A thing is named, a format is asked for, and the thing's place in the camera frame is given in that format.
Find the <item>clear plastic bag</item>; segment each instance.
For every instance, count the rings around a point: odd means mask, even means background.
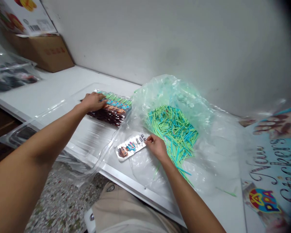
[[[37,131],[72,110],[87,93],[96,89],[114,91],[108,85],[93,83],[0,137],[0,142],[13,148],[19,147]],[[77,187],[84,187],[104,165],[105,150],[108,150],[109,142],[117,130],[118,127],[114,125],[86,115],[56,159],[53,170]]]
[[[244,154],[247,146],[246,131],[239,125],[237,117],[214,109],[196,89],[174,76],[153,78],[135,92],[130,117],[117,132],[108,156],[115,154],[112,147],[131,136],[150,134],[152,126],[146,120],[147,114],[162,105],[179,108],[200,134],[194,145],[195,156],[186,159],[182,166],[191,173],[187,178],[194,189],[200,194],[215,193],[216,187],[233,192],[233,181],[239,178],[237,156]],[[166,174],[147,148],[130,157],[129,161],[139,183],[170,198]]]
[[[6,92],[42,78],[35,71],[36,63],[12,53],[0,53],[0,92]]]

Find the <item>plastic packaging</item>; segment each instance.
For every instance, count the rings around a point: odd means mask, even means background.
[[[246,154],[251,139],[234,117],[211,106],[196,89],[174,76],[162,75],[138,89],[132,97],[130,117],[122,123],[113,145],[137,134],[150,134],[148,113],[162,105],[180,109],[200,136],[194,145],[194,157],[185,159],[182,168],[200,194],[235,192],[239,178],[237,156]],[[115,156],[110,149],[107,156]],[[170,187],[159,161],[147,148],[129,158],[136,180],[159,195],[170,197]]]
[[[12,53],[0,53],[0,92],[42,80],[34,66],[36,63]]]
[[[106,96],[107,104],[100,110],[89,112],[88,115],[108,122],[112,125],[120,127],[123,120],[126,118],[127,112],[131,109],[131,99],[126,96],[118,96],[113,92],[94,90],[97,93],[102,93]]]
[[[37,131],[69,112],[87,93],[95,89],[112,91],[108,85],[93,83],[0,137],[0,142],[13,148],[20,146]],[[84,186],[104,165],[104,151],[109,149],[109,143],[117,130],[118,127],[114,125],[86,115],[58,156],[54,171],[77,187]]]
[[[134,136],[115,147],[115,152],[118,160],[120,162],[123,162],[129,157],[133,156],[135,153],[137,153],[146,146],[145,141],[145,136],[141,134]]]

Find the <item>toy blister pack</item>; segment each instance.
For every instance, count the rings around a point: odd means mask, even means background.
[[[113,92],[100,90],[95,90],[95,92],[104,94],[106,97],[103,100],[107,99],[108,101],[102,109],[95,112],[89,112],[88,115],[120,127],[121,123],[126,118],[127,113],[131,109],[131,98],[119,96]]]
[[[141,134],[132,137],[124,143],[115,147],[115,152],[119,161],[125,161],[126,159],[140,151],[142,148],[144,148],[146,146],[145,141],[146,138],[143,134]]]

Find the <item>logo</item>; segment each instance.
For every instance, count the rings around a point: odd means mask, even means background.
[[[256,188],[250,191],[249,200],[259,211],[265,213],[281,213],[276,198],[272,193],[273,191]]]

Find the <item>floor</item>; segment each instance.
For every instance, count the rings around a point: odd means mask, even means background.
[[[97,174],[89,187],[78,190],[51,172],[25,232],[84,232],[84,213],[98,200],[109,180]]]

